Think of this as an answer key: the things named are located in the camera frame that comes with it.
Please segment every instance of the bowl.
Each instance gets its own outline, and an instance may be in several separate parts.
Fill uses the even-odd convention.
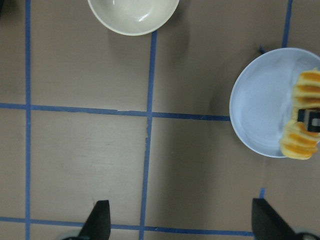
[[[300,48],[279,48],[253,60],[237,78],[229,114],[238,138],[263,156],[284,158],[279,140],[291,118],[292,88],[301,72],[320,68],[320,57]]]
[[[168,21],[179,0],[88,0],[96,18],[122,35],[151,33]]]

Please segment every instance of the food item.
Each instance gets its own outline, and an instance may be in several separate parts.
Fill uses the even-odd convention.
[[[283,155],[292,159],[306,160],[318,151],[320,135],[307,131],[305,124],[298,121],[299,109],[320,108],[320,71],[304,71],[292,90],[291,119],[285,125],[280,149]]]

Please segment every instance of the white plate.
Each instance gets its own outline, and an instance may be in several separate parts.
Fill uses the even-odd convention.
[[[292,87],[301,72],[320,68],[320,57],[299,48],[280,48],[253,60],[239,75],[230,97],[232,127],[251,150],[284,158],[279,140],[291,118]]]
[[[88,0],[95,17],[110,30],[139,36],[160,28],[179,0]]]

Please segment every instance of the white bowl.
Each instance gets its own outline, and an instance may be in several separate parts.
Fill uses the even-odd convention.
[[[88,3],[96,18],[108,29],[139,36],[165,24],[179,0],[88,0]]]
[[[239,75],[230,97],[232,127],[258,154],[284,158],[279,140],[291,118],[292,88],[301,72],[320,68],[320,57],[299,48],[280,48],[253,60]]]

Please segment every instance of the grid square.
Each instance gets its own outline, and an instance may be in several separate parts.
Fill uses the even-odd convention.
[[[288,46],[309,50],[320,56],[319,1],[294,0]]]
[[[25,111],[0,109],[0,216],[25,217]]]
[[[25,103],[25,0],[4,1],[0,17],[0,103]]]
[[[56,225],[31,225],[32,240],[61,240],[78,234],[81,227],[56,226]],[[138,240],[139,232],[134,230],[111,229],[109,240]]]
[[[281,47],[287,0],[181,1],[158,31],[155,112],[229,115],[229,97],[259,46]]]
[[[112,224],[139,225],[145,117],[32,112],[31,217],[85,222],[110,200]]]
[[[263,159],[230,122],[154,118],[145,224],[251,231]]]
[[[309,160],[272,159],[265,163],[265,198],[291,226],[320,233],[320,152]]]
[[[253,240],[251,236],[224,236],[224,235],[202,235],[202,234],[177,234],[166,232],[146,231],[145,240]]]
[[[32,104],[145,111],[150,42],[109,31],[87,0],[31,1]]]
[[[0,239],[25,239],[25,224],[16,222],[0,222]]]

